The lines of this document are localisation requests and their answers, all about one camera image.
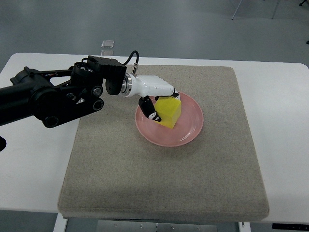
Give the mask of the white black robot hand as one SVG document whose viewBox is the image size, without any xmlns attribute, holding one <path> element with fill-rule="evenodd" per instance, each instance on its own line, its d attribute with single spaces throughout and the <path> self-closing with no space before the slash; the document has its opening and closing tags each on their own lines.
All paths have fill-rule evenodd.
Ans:
<svg viewBox="0 0 309 232">
<path fill-rule="evenodd" d="M 178 91 L 165 80 L 155 75 L 126 74 L 123 80 L 120 95 L 123 97 L 140 96 L 139 106 L 143 114 L 153 121 L 162 121 L 150 97 L 169 97 L 180 99 Z"/>
</svg>

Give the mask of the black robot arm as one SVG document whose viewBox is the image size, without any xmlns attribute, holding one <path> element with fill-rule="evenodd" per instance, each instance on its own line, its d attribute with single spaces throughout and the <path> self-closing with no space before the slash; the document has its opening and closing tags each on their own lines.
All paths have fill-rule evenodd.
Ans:
<svg viewBox="0 0 309 232">
<path fill-rule="evenodd" d="M 0 90 L 0 123 L 35 116 L 47 128 L 101 110 L 104 90 L 117 95 L 126 66 L 115 59 L 88 56 L 67 70 L 39 71 L 25 67 Z"/>
</svg>

